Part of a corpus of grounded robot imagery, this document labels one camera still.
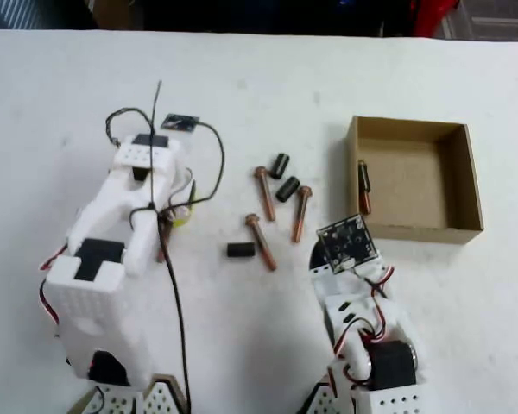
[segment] screw head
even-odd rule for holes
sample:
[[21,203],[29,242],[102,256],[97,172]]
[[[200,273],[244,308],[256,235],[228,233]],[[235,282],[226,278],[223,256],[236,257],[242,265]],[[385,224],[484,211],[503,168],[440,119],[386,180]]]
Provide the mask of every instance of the screw head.
[[311,190],[311,187],[309,187],[308,185],[303,185],[298,190],[298,194],[301,197],[311,197],[313,195],[313,191]]
[[264,176],[267,175],[267,168],[265,168],[264,166],[259,166],[259,167],[256,168],[256,170],[253,173],[253,175],[256,178],[264,177]]
[[251,225],[257,224],[257,222],[259,222],[259,216],[257,214],[252,213],[252,214],[248,214],[245,217],[246,226],[251,226]]

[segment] black cylindrical standoff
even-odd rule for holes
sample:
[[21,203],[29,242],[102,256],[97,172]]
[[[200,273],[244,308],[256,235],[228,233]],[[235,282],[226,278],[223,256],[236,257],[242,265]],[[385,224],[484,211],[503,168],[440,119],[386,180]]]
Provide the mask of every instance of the black cylindrical standoff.
[[300,188],[300,181],[296,177],[290,177],[284,184],[282,184],[282,187],[278,189],[276,192],[276,198],[278,201],[286,203],[298,188]]
[[280,153],[276,157],[275,163],[268,172],[273,179],[281,179],[282,174],[286,170],[287,163],[290,161],[290,157],[287,154]]
[[228,257],[253,257],[256,255],[256,244],[252,241],[247,243],[227,243],[226,255]]

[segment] black circuit board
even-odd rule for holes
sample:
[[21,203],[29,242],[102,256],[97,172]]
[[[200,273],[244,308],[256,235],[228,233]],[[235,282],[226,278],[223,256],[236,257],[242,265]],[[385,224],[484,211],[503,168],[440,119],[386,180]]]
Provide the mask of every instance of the black circuit board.
[[161,124],[162,129],[193,132],[199,122],[197,116],[169,114]]
[[326,260],[334,273],[378,257],[369,230],[360,214],[317,230]]

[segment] white tabletop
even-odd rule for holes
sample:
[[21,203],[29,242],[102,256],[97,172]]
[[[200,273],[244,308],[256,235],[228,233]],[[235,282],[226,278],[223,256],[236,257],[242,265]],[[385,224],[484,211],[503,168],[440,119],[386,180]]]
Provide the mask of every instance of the white tabletop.
[[[364,115],[469,125],[486,230],[465,246],[377,246],[430,351],[442,411],[518,413],[518,43],[119,32],[0,32],[0,412],[64,412],[88,388],[50,335],[36,268],[105,178],[104,119],[149,110],[158,79],[160,117],[201,116],[226,146],[218,195],[171,247],[194,412],[292,413],[324,373],[331,350],[307,262],[314,230],[345,216],[343,137]],[[131,116],[113,128],[145,130]],[[243,217],[262,215],[250,175],[278,152],[314,194],[301,244],[289,241],[293,203],[263,222],[279,262],[268,273],[223,248],[250,238]],[[217,156],[196,133],[189,163],[203,193]],[[157,371],[181,383],[167,270],[148,280]]]

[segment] open cardboard box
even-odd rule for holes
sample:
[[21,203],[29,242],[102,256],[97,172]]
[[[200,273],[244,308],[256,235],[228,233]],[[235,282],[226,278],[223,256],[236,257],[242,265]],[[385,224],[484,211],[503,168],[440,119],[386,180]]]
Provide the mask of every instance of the open cardboard box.
[[374,237],[466,243],[483,231],[466,125],[355,116],[348,140],[350,213],[360,212],[357,163],[364,160]]

